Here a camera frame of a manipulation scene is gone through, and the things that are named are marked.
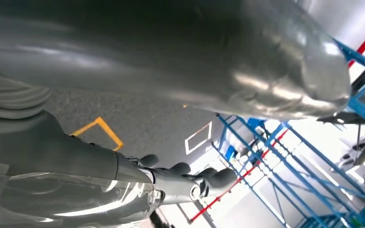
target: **gray floor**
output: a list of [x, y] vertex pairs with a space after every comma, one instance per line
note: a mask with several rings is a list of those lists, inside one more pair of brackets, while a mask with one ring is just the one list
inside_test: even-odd
[[[221, 132], [221, 123], [212, 112], [184, 108], [183, 104], [168, 100], [114, 93], [54, 90], [46, 110], [57, 117], [68, 134], [101, 116], [124, 143], [121, 153], [137, 157], [156, 154], [160, 159], [159, 165], [163, 167], [182, 161], [190, 163], [201, 156], [204, 147], [186, 155], [184, 140], [210, 121], [213, 121], [212, 137], [219, 138]], [[108, 149], [116, 147], [98, 126], [87, 130], [80, 137]], [[193, 138], [190, 145], [195, 146], [201, 140], [203, 138]]]

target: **yellow floor marking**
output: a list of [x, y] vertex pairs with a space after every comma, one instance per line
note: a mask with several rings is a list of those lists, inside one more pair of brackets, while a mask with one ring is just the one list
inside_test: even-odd
[[94, 125], [98, 124], [107, 135], [118, 145], [113, 151], [118, 151], [124, 146], [124, 143], [118, 138], [118, 136], [111, 130], [108, 124], [104, 121], [101, 116], [96, 118], [93, 122], [87, 124], [86, 126], [80, 128], [79, 130], [73, 132], [71, 135], [78, 136], [83, 132], [87, 131], [89, 128], [93, 127]]

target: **reflective surface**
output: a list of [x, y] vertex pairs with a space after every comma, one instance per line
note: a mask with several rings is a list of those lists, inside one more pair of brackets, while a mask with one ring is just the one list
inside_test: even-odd
[[53, 173], [0, 175], [0, 228], [134, 224], [159, 205], [152, 184]]
[[291, 0], [0, 0], [0, 76], [230, 114], [328, 116], [345, 60]]

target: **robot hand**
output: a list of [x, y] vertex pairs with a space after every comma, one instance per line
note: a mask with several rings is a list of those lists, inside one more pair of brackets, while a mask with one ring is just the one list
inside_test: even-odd
[[159, 159], [149, 154], [140, 159], [128, 157], [135, 167], [147, 173], [155, 188], [162, 192], [162, 204], [196, 201], [199, 198], [218, 196], [226, 191], [237, 179], [231, 169], [217, 171], [207, 168], [196, 175], [190, 175], [191, 168], [186, 163], [177, 163], [169, 169], [154, 168]]

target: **transparent plastic cover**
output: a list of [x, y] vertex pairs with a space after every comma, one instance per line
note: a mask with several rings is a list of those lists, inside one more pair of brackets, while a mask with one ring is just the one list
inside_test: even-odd
[[152, 184], [8, 169], [0, 164], [0, 228], [136, 227], [160, 201]]

